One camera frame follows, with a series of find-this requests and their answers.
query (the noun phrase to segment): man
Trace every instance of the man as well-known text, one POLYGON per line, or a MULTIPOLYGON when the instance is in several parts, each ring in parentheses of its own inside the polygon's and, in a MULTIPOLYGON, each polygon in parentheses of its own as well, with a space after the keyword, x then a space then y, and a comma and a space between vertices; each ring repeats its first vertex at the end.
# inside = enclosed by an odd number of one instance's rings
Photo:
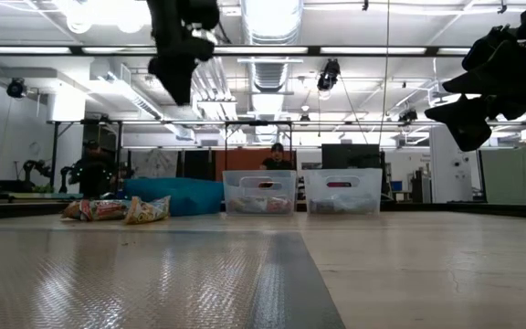
POLYGON ((97 141, 88 141, 85 154, 76 164, 80 172, 80 192, 84 197, 99 197, 110 192, 115 173, 114 160, 102 152, 97 141))
POLYGON ((283 160, 283 145, 281 143, 274 143, 271 146, 271 157, 265 159, 259 168, 261 170, 293 169, 291 162, 283 160))

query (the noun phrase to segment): computer monitor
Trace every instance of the computer monitor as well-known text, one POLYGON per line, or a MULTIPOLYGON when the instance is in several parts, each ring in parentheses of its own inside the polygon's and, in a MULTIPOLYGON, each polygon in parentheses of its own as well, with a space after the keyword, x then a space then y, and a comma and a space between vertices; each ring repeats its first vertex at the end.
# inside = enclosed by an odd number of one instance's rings
POLYGON ((322 144, 322 169, 381 168, 378 144, 322 144))

